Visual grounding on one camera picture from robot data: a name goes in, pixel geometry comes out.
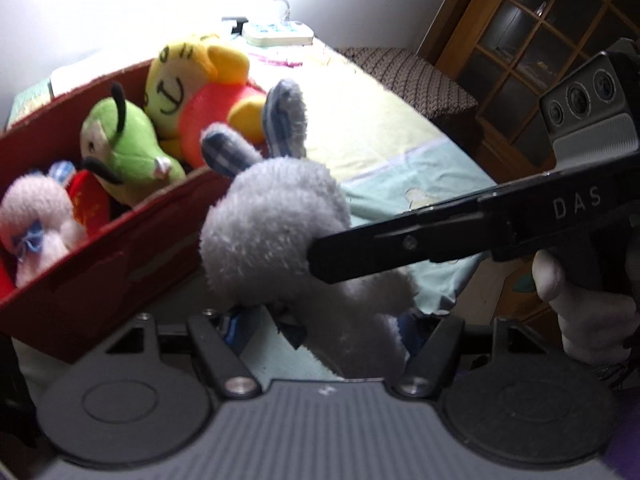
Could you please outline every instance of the black antenna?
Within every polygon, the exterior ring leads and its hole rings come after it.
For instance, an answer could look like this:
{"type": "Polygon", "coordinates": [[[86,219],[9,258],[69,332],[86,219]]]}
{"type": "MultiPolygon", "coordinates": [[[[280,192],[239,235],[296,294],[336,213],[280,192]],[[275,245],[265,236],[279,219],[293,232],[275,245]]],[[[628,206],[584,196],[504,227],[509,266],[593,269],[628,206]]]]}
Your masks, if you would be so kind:
{"type": "Polygon", "coordinates": [[[116,101],[116,108],[118,109],[118,126],[116,127],[116,133],[121,134],[124,130],[124,122],[127,120],[127,104],[124,99],[124,89],[120,83],[111,85],[111,95],[113,100],[116,101]]]}

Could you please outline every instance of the glass cabinet door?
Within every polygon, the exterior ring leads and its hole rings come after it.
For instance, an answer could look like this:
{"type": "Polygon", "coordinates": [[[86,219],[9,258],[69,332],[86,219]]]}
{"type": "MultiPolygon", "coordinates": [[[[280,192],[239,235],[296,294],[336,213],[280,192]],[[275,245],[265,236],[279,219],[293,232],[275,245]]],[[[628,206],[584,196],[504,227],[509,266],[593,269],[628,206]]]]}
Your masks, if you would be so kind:
{"type": "Polygon", "coordinates": [[[639,36],[640,0],[500,0],[449,75],[478,100],[485,137],[490,130],[490,142],[523,155],[533,173],[554,164],[540,94],[618,38],[639,36]]]}

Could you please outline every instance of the hand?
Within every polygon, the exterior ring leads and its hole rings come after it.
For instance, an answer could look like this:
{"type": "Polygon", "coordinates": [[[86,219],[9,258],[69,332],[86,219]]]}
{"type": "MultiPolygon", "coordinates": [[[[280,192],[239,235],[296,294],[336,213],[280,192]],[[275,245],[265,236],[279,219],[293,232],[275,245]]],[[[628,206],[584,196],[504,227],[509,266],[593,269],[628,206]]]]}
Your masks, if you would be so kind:
{"type": "MultiPolygon", "coordinates": [[[[637,296],[640,290],[638,236],[629,244],[626,271],[637,296]]],[[[547,251],[536,253],[532,275],[538,296],[558,314],[567,355],[594,366],[616,364],[629,357],[631,350],[624,348],[623,342],[640,325],[637,298],[585,290],[569,283],[561,264],[547,251]]]]}

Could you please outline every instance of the red box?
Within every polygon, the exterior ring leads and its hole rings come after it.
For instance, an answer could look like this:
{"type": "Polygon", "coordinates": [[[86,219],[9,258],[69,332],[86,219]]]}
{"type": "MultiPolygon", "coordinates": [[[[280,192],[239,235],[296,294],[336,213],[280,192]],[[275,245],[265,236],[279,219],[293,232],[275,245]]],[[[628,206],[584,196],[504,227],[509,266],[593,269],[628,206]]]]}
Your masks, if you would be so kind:
{"type": "MultiPolygon", "coordinates": [[[[61,96],[0,139],[0,196],[33,168],[80,159],[84,118],[111,95],[111,83],[142,106],[149,62],[132,66],[61,96]]],[[[0,283],[0,332],[46,354],[73,362],[150,300],[200,266],[198,238],[209,207],[229,181],[207,168],[189,174],[136,210],[125,213],[24,288],[0,283]]],[[[15,257],[2,247],[14,275],[15,257]]]]}

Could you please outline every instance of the wooden frame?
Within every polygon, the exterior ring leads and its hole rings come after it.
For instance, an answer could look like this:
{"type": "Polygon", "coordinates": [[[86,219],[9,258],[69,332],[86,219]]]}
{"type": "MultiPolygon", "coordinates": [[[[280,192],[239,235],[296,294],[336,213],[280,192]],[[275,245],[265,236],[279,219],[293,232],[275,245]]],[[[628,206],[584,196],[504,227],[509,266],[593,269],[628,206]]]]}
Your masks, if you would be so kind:
{"type": "Polygon", "coordinates": [[[444,0],[420,44],[418,56],[436,64],[470,2],[471,0],[444,0]]]}
{"type": "Polygon", "coordinates": [[[536,116],[538,112],[537,107],[533,107],[530,112],[524,115],[524,118],[517,129],[508,137],[501,134],[482,116],[491,100],[498,94],[504,83],[510,77],[513,77],[523,83],[523,85],[525,85],[533,94],[540,95],[542,93],[542,90],[538,88],[533,79],[531,79],[532,76],[522,73],[521,69],[518,70],[518,64],[522,60],[524,53],[532,39],[535,37],[537,31],[544,28],[556,38],[559,38],[568,48],[571,49],[571,54],[564,62],[564,66],[558,70],[554,81],[550,82],[549,86],[553,86],[558,83],[576,59],[588,59],[589,56],[585,53],[584,47],[607,12],[612,12],[623,23],[625,23],[632,33],[640,36],[640,27],[634,24],[619,9],[617,9],[612,3],[613,0],[598,0],[600,2],[600,10],[592,19],[587,31],[585,31],[577,42],[571,41],[560,30],[546,22],[546,17],[553,8],[555,1],[556,0],[548,0],[543,10],[541,9],[540,12],[533,12],[517,0],[471,0],[464,12],[464,15],[460,19],[458,26],[449,38],[449,41],[447,41],[446,47],[436,62],[436,68],[447,74],[452,79],[457,79],[460,76],[462,70],[466,66],[466,62],[474,51],[482,53],[485,57],[491,59],[496,65],[502,68],[502,75],[494,83],[491,91],[485,96],[482,102],[479,103],[478,113],[476,115],[476,118],[484,130],[484,138],[482,140],[484,153],[479,153],[478,155],[485,160],[493,158],[493,164],[501,163],[505,165],[507,167],[506,170],[493,171],[493,173],[501,174],[502,177],[510,175],[511,178],[519,178],[539,171],[549,170],[555,165],[555,158],[553,154],[551,154],[539,167],[535,167],[514,146],[514,143],[536,116]],[[511,6],[516,7],[534,20],[532,30],[527,35],[526,39],[514,56],[510,56],[510,59],[501,57],[497,52],[485,48],[479,43],[486,28],[493,19],[495,12],[503,2],[507,2],[511,6]]]}

